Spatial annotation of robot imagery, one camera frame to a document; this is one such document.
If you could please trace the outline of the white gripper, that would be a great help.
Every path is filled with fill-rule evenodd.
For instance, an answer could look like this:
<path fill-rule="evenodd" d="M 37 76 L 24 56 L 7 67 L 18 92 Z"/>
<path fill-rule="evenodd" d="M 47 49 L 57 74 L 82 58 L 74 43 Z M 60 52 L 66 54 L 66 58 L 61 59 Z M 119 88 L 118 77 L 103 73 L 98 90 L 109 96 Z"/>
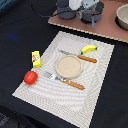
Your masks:
<path fill-rule="evenodd" d="M 78 12 L 78 17 L 82 18 L 82 12 L 93 7 L 99 0 L 69 0 L 69 7 Z"/>

